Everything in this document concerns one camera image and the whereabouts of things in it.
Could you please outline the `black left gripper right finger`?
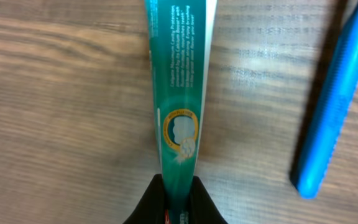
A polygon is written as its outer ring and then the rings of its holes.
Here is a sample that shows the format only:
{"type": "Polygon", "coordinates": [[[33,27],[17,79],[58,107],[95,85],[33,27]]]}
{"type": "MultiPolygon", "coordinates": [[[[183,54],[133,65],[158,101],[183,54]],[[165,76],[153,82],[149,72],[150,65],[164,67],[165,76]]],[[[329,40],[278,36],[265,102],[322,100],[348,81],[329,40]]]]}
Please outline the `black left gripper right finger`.
{"type": "Polygon", "coordinates": [[[193,177],[188,212],[191,224],[227,224],[198,176],[193,177]]]}

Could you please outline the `green toothpaste tube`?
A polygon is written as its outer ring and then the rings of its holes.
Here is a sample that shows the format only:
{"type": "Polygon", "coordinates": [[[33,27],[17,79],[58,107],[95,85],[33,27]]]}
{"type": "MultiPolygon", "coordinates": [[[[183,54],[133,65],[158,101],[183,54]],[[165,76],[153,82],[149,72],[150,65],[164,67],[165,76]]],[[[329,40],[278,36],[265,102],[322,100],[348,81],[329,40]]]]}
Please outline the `green toothpaste tube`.
{"type": "Polygon", "coordinates": [[[217,0],[146,0],[165,223],[189,223],[217,0]]]}

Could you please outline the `blue disposable razor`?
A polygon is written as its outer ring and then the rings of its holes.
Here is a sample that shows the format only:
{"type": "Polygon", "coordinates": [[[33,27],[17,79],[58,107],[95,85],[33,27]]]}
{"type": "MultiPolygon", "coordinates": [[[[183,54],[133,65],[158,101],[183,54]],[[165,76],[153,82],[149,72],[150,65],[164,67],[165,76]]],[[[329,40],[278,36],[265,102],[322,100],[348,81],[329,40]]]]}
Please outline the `blue disposable razor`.
{"type": "Polygon", "coordinates": [[[324,181],[358,84],[358,3],[337,40],[292,183],[314,199],[324,181]]]}

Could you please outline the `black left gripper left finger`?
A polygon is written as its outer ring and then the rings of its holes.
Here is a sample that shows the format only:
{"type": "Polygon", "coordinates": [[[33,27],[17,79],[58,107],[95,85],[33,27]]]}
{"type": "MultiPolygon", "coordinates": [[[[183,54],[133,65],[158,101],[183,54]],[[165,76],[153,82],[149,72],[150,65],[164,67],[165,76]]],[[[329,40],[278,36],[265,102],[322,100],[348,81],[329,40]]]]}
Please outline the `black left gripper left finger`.
{"type": "Polygon", "coordinates": [[[155,174],[134,211],[124,224],[164,224],[165,189],[161,174],[155,174]]]}

